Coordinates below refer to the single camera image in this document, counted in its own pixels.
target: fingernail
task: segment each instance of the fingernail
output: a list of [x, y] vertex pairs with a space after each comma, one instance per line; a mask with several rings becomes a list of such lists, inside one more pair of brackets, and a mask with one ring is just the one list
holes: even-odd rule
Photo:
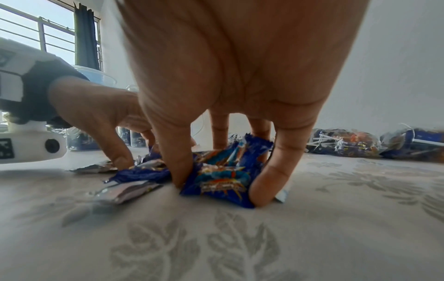
[[133, 166], [134, 162], [133, 160], [129, 161], [128, 159], [126, 159], [125, 157], [121, 156], [119, 158], [117, 158], [114, 161], [114, 166], [116, 166], [116, 168], [118, 170], [125, 170], [128, 169], [129, 167]]

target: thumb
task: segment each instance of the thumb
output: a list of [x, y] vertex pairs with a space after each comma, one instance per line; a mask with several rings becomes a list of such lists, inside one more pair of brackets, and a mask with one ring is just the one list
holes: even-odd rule
[[104, 125], [100, 129], [87, 133], [99, 144], [102, 151], [117, 169], [124, 170], [134, 166], [131, 151], [119, 137], [115, 128]]
[[190, 147], [190, 125], [159, 126], [153, 124], [162, 159], [171, 172], [173, 183], [181, 187], [193, 169]]

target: hand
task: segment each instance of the hand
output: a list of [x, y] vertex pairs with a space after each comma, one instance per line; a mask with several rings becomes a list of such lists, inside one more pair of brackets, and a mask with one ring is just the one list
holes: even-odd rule
[[60, 117], [93, 137], [119, 170], [134, 166], [134, 160], [117, 126], [141, 133], [148, 144], [155, 143], [136, 93], [64, 77], [50, 86], [48, 95]]
[[255, 136], [278, 131], [250, 199], [267, 204], [298, 163], [368, 0], [136, 1], [119, 4], [139, 98], [173, 182], [192, 168], [190, 123], [210, 111], [214, 148], [228, 115]]

